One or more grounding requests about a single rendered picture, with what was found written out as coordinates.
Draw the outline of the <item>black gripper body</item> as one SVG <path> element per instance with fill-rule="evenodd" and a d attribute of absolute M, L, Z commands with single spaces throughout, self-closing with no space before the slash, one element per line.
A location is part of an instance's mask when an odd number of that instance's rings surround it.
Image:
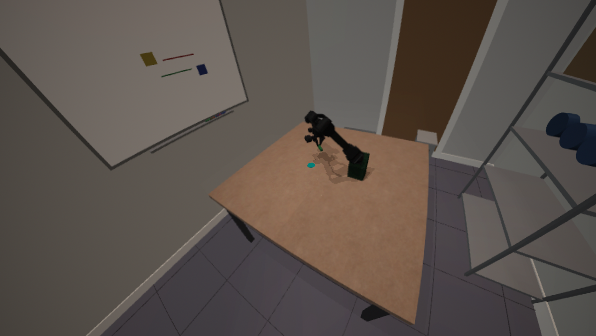
<path fill-rule="evenodd" d="M 319 132 L 316 130 L 317 128 L 316 128 L 316 129 L 315 129 L 315 128 L 313 128 L 313 129 L 314 129 L 314 135 L 313 135 L 313 136 L 310 136 L 310 134 L 309 134 L 309 135 L 306 135 L 306 136 L 304 137 L 307 143 L 309 143 L 309 142 L 312 142 L 312 139 L 313 139 L 314 141 L 315 141 L 315 140 L 317 140 L 317 137 L 321 137 L 321 138 L 324 138 L 324 137 L 325 137 L 325 135 L 324 135 L 324 134 L 320 134 L 320 133 L 319 133 Z"/>

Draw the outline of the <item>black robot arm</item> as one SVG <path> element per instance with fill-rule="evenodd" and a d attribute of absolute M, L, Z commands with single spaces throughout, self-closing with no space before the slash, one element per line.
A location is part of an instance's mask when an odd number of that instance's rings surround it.
<path fill-rule="evenodd" d="M 320 118 L 323 119 L 321 120 Z M 313 133 L 314 135 L 313 128 L 317 128 L 316 130 L 320 134 L 330 136 L 343 149 L 342 152 L 346 155 L 345 157 L 350 163 L 353 163 L 354 165 L 362 165 L 364 153 L 356 145 L 354 146 L 351 143 L 347 143 L 340 135 L 338 135 L 335 132 L 334 125 L 331 123 L 332 121 L 324 114 L 317 114 L 314 111 L 310 111 L 304 119 L 306 119 L 305 121 L 307 124 L 312 124 L 312 128 L 308 128 L 309 132 Z"/>

